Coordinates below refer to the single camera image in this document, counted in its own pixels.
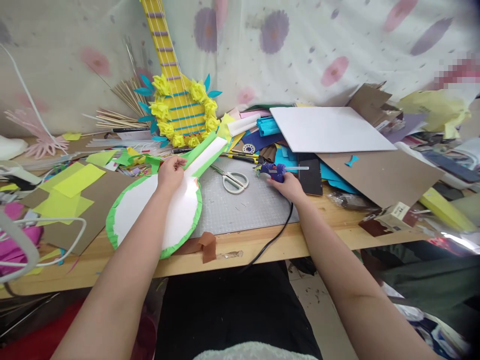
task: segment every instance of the teal paper leaf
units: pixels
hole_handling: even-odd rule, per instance
[[[150,134],[154,134],[159,128],[159,124],[156,121],[153,121],[150,125]]]
[[[142,108],[143,110],[145,110],[145,112],[146,112],[147,114],[152,115],[152,110],[149,108],[149,106],[148,106],[147,104],[144,104],[144,103],[141,102],[141,101],[139,101],[138,103],[140,104],[141,108]]]
[[[218,95],[220,95],[222,93],[222,91],[216,91],[216,90],[212,90],[208,93],[208,97],[210,98],[216,98]]]
[[[139,123],[146,123],[147,121],[155,121],[155,116],[142,116],[138,119]]]
[[[205,79],[205,91],[207,92],[210,88],[210,74]]]
[[[158,142],[164,142],[168,140],[166,136],[154,136],[151,139]]]
[[[154,86],[152,85],[152,83],[150,82],[149,78],[146,77],[146,76],[143,75],[143,74],[140,74],[140,77],[141,77],[141,80],[143,81],[143,83],[145,84],[145,86],[146,86],[147,88],[149,88],[152,93],[154,93],[154,92],[155,92],[155,88],[154,88]]]
[[[137,94],[142,95],[142,96],[152,96],[154,94],[152,92],[152,90],[147,89],[146,87],[141,87],[141,88],[135,89],[133,91],[136,92]]]

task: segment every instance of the hand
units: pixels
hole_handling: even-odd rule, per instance
[[[184,166],[187,159],[180,156],[171,156],[161,164],[158,169],[157,191],[173,195],[179,188],[184,178]]]
[[[267,182],[294,204],[297,204],[302,200],[308,199],[307,195],[302,189],[302,185],[291,172],[287,171],[283,175],[283,179],[283,183],[277,182],[271,178],[268,179]]]

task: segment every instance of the cutting mat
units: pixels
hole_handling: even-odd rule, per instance
[[[231,194],[222,185],[222,176],[209,167],[199,179],[203,204],[192,238],[203,232],[218,235],[285,223],[290,202],[266,182],[266,174],[255,175],[254,164],[228,157],[220,157],[213,164],[224,171],[245,174],[249,185],[240,194]],[[293,207],[289,223],[298,222],[299,214]]]

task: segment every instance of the scissor handle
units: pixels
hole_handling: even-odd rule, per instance
[[[249,178],[246,177],[244,174],[240,172],[227,172],[228,175],[230,175],[232,178],[234,178],[234,175],[242,178],[245,180],[245,182],[242,182],[235,178],[235,180],[231,179],[229,176],[224,175],[223,176],[223,187],[225,190],[227,190],[230,194],[240,194],[245,188],[249,185]],[[226,184],[225,181],[229,182],[230,184],[233,185],[237,190],[232,190],[230,189]]]

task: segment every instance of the glue gun cord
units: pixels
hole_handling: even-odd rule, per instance
[[[255,256],[255,258],[250,261],[250,263],[248,263],[247,265],[245,265],[244,267],[242,267],[238,272],[237,272],[237,275],[243,273],[245,270],[247,270],[249,267],[251,267],[261,256],[262,254],[265,252],[265,250],[271,245],[273,244],[273,242],[275,240],[277,240],[280,235],[282,235],[282,233],[284,232],[285,228],[287,227],[289,221],[290,221],[290,218],[292,217],[292,212],[294,211],[294,204],[291,202],[290,203],[290,213],[288,214],[288,217],[286,218],[286,221],[285,221],[285,224],[283,224],[283,227],[281,228],[280,232],[272,239],[270,240],[269,242],[266,243],[266,245],[263,247],[262,250],[260,250],[260,252],[258,253],[257,256]]]

